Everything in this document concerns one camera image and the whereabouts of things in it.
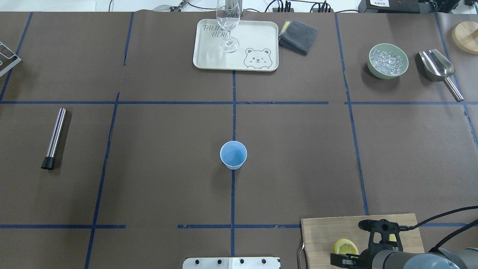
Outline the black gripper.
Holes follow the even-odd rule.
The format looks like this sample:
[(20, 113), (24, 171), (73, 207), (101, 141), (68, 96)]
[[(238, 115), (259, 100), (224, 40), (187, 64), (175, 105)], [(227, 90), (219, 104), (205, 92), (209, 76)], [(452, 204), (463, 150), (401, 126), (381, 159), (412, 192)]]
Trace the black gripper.
[(372, 269), (373, 253), (365, 249), (360, 255), (330, 254), (330, 264), (338, 268)]

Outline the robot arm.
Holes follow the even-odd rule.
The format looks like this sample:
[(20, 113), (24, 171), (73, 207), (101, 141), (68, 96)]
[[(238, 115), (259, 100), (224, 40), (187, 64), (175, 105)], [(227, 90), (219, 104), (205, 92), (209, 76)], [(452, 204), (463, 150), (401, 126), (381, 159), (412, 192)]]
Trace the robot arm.
[(439, 248), (429, 253), (408, 253), (382, 250), (374, 257), (366, 255), (330, 254), (330, 264), (346, 269), (476, 269), (477, 248), (452, 252)]

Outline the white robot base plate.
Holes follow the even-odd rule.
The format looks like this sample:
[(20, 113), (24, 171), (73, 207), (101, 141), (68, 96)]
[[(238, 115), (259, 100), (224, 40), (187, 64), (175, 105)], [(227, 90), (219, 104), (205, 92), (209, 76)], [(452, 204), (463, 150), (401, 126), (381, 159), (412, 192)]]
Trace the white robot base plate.
[(279, 257), (190, 257), (183, 269), (280, 269)]

